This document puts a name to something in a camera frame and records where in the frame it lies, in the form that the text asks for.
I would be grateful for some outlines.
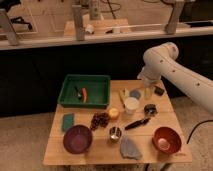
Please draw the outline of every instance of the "small cup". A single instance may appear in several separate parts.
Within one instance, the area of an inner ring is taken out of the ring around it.
[[[134,97],[128,97],[124,101],[124,106],[127,114],[134,114],[139,108],[139,100]]]
[[[112,142],[117,142],[120,139],[122,132],[119,127],[114,126],[110,128],[109,135],[110,135],[110,140]]]
[[[114,34],[119,34],[119,33],[121,33],[121,28],[120,28],[120,27],[114,27],[114,28],[112,29],[112,32],[113,32]]]

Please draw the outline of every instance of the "orange bowl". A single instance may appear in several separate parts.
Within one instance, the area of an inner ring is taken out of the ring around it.
[[[182,142],[178,133],[169,127],[158,128],[153,137],[153,144],[166,154],[174,154],[181,148]]]

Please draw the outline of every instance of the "wooden table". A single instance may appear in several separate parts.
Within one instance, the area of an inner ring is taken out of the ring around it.
[[[188,146],[186,145],[183,132],[178,123],[176,114],[170,103],[167,93],[163,96],[153,94],[149,100],[143,97],[140,100],[140,108],[133,115],[124,113],[124,108],[119,98],[118,90],[127,88],[128,90],[138,89],[143,95],[143,85],[141,81],[111,81],[110,104],[106,111],[111,107],[120,110],[121,115],[118,120],[110,121],[106,128],[98,128],[93,132],[93,143],[88,153],[73,155],[68,153],[63,147],[63,136],[61,131],[62,117],[66,113],[75,113],[75,124],[84,124],[90,126],[93,114],[101,109],[83,109],[83,108],[63,108],[57,105],[52,129],[49,135],[46,153],[43,163],[45,165],[87,165],[87,164],[128,164],[128,163],[176,163],[191,162],[192,157]],[[132,130],[125,131],[124,127],[132,121],[144,117],[143,108],[146,104],[156,104],[158,114],[150,120],[146,126],[141,126]],[[111,143],[109,140],[109,129],[113,126],[119,126],[122,133],[128,135],[138,146],[143,157],[140,160],[123,159],[120,154],[120,141]],[[178,132],[182,139],[181,150],[173,155],[166,155],[155,149],[152,144],[154,131],[161,127],[168,126]]]

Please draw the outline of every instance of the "metal pole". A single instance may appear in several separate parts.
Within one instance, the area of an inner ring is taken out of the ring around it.
[[[166,163],[160,171],[167,171],[172,166],[172,163]]]
[[[177,24],[179,21],[180,14],[183,10],[184,4],[185,4],[184,0],[175,1],[174,8],[169,19],[169,23],[166,25],[165,28],[167,34],[174,34],[176,32]]]
[[[85,40],[85,29],[81,12],[81,5],[72,5],[77,40]]]
[[[9,43],[14,46],[19,45],[17,34],[5,9],[0,9],[0,26],[3,28]]]
[[[100,20],[100,4],[99,0],[89,0],[89,15],[90,20]]]

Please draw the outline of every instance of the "carrot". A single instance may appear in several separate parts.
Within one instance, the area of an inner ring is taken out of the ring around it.
[[[81,91],[82,91],[82,94],[83,94],[83,102],[86,103],[87,102],[87,89],[82,88]]]

